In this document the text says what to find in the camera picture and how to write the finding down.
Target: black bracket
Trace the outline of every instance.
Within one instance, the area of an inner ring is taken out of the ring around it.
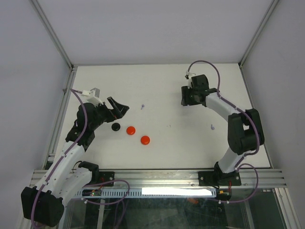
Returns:
[[[182,106],[192,106],[202,104],[206,106],[205,98],[211,94],[217,92],[216,88],[209,88],[209,81],[205,75],[193,76],[192,87],[188,86],[181,87],[182,93]]]
[[[106,182],[106,181],[111,181],[114,180],[114,175],[115,172],[105,172],[105,171],[100,171],[99,172],[99,181],[98,183]],[[114,183],[109,183],[107,185],[104,185],[105,187],[113,187]]]
[[[31,211],[37,194],[36,186],[33,188],[25,187],[21,193],[23,216],[26,219],[31,219]],[[34,221],[49,227],[55,227],[59,223],[65,208],[61,202],[62,198],[56,198],[50,191],[41,192],[36,204]]]
[[[129,107],[126,105],[122,105],[116,102],[112,97],[108,97],[107,100],[113,107],[113,109],[108,109],[105,103],[98,104],[94,106],[91,103],[84,103],[84,107],[87,113],[87,128],[78,141],[79,146],[83,146],[85,151],[94,140],[95,135],[94,131],[102,125],[104,122],[110,123],[117,119],[123,118],[126,112],[129,110]],[[77,112],[77,119],[74,121],[74,126],[68,133],[66,137],[66,142],[73,141],[75,142],[76,139],[80,136],[84,125],[85,125],[85,114],[82,106],[80,105]]]
[[[259,137],[259,145],[264,144],[265,138],[261,119],[257,110],[245,111],[255,124]],[[249,120],[242,114],[231,114],[228,116],[228,143],[233,152],[238,155],[249,150],[256,149],[256,136]]]
[[[227,177],[223,177],[219,180],[215,179],[214,171],[200,171],[198,172],[199,186],[229,186],[231,181],[231,186],[241,186],[242,182],[240,180],[239,173],[232,172]]]

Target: aluminum frame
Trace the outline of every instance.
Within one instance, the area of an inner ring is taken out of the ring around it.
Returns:
[[[77,68],[74,67],[69,73],[69,76],[68,76],[68,79],[67,79],[67,82],[65,85],[65,89],[64,89],[65,93],[61,100],[59,111],[58,111],[56,121],[55,121],[55,124],[53,127],[53,134],[48,143],[48,150],[47,150],[42,168],[45,168],[47,162],[53,162],[55,159],[55,150],[56,150],[56,147],[57,147],[57,144],[59,141],[62,124],[63,124],[64,117],[66,115],[66,111],[68,108],[69,98],[71,95],[70,89],[72,88],[72,85],[73,85],[73,82],[75,79],[75,75],[76,75],[76,71],[77,71]]]
[[[275,188],[274,191],[287,229],[301,229],[302,227],[290,198],[289,190],[287,188]]]
[[[273,0],[268,8],[268,10],[266,11],[261,23],[259,24],[257,30],[254,33],[253,38],[251,39],[249,46],[247,47],[242,59],[240,60],[240,67],[242,68],[246,59],[248,58],[249,54],[251,53],[251,50],[254,48],[258,38],[260,37],[260,35],[262,34],[267,22],[269,21],[271,15],[273,14],[274,10],[276,9],[278,3],[280,2],[280,0]]]
[[[255,229],[253,218],[252,218],[252,214],[251,214],[251,209],[250,209],[250,205],[249,205],[249,201],[248,200],[244,202],[244,208],[245,208],[246,215],[247,215],[248,228],[249,229]]]
[[[38,0],[29,0],[30,3],[32,4],[32,7],[34,8],[34,10],[37,13],[37,16],[39,17],[39,19],[41,20],[44,28],[46,29],[46,31],[48,32],[51,40],[53,41],[56,49],[58,50],[58,52],[60,53],[60,55],[62,56],[62,58],[65,60],[66,64],[68,65],[68,67],[70,69],[73,68],[73,64],[71,63],[70,58],[68,57],[65,49],[63,48],[60,40],[58,39],[51,23],[49,22],[47,16],[45,15],[40,3]]]
[[[178,188],[213,188],[211,186],[199,186],[198,172],[212,171],[212,169],[167,169],[167,170],[100,170],[114,171],[115,179],[124,179],[129,182],[131,188],[143,187],[178,187]],[[280,169],[257,169],[259,175],[258,188],[286,188],[286,182]],[[46,170],[35,170],[30,183],[33,187],[46,173]],[[254,188],[256,175],[252,169],[240,170],[241,186],[232,188]],[[126,184],[115,183],[111,188],[126,188]]]

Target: glass panel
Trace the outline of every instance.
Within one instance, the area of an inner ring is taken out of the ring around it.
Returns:
[[[247,197],[252,190],[233,189]],[[113,202],[118,199],[91,199]],[[206,198],[128,198],[119,205],[100,207],[72,200],[66,208],[64,229],[285,229],[272,190],[258,190],[249,201],[218,204]]]

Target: white cable connector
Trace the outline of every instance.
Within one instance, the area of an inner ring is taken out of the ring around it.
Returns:
[[[83,96],[89,96],[91,93],[92,93],[91,91],[85,91],[85,90],[84,90],[84,91],[81,93],[81,95],[83,95]]]
[[[102,104],[102,101],[98,97],[95,97],[94,90],[93,91],[83,91],[81,93],[81,95],[84,96],[89,103],[92,103],[95,106],[97,106],[98,104]]]

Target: light strip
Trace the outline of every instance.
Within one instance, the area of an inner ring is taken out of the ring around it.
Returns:
[[[143,187],[142,195],[170,195],[170,196],[206,196],[213,194],[208,189],[183,189],[172,187]]]

